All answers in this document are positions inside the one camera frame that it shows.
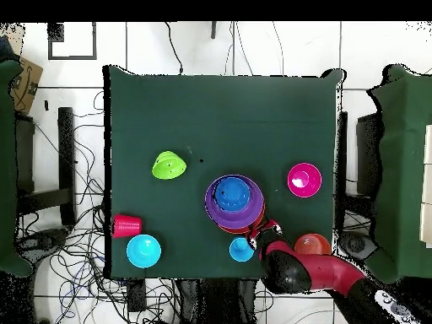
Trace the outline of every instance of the pink bowl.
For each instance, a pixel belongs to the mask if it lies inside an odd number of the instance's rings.
[[[288,173],[289,190],[297,197],[311,197],[321,187],[321,173],[312,164],[299,163]]]

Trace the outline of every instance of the red plastic cup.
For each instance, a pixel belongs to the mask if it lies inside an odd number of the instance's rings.
[[[141,234],[142,227],[143,221],[140,218],[116,214],[114,215],[112,237],[117,239],[119,237],[136,236]]]
[[[330,255],[332,247],[324,236],[319,234],[306,234],[297,239],[294,251],[306,255]]]

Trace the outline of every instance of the black border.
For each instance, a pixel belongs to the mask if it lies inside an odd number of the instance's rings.
[[[105,266],[104,277],[111,279],[112,255],[111,255],[111,76],[110,65],[102,67],[104,77],[104,165],[105,165]]]
[[[64,24],[58,24],[56,30],[59,32],[54,32],[50,30],[49,26],[47,28],[48,33],[48,60],[97,60],[97,45],[96,45],[96,23],[91,23],[93,30],[93,53],[90,56],[53,56],[52,55],[52,42],[64,42]]]

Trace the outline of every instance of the blue cup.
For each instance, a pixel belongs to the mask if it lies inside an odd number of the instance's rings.
[[[247,243],[245,237],[235,237],[229,245],[229,254],[237,262],[246,262],[253,256],[253,249]]]
[[[159,242],[150,235],[137,235],[127,244],[126,255],[130,263],[138,268],[152,267],[160,258]]]
[[[239,211],[246,207],[251,197],[249,186],[240,178],[227,177],[215,188],[214,199],[224,211]]]

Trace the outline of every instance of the stacked bowls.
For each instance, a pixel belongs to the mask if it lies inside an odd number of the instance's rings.
[[[210,219],[231,234],[244,234],[255,229],[265,210],[260,188],[243,175],[225,175],[212,182],[204,205]]]

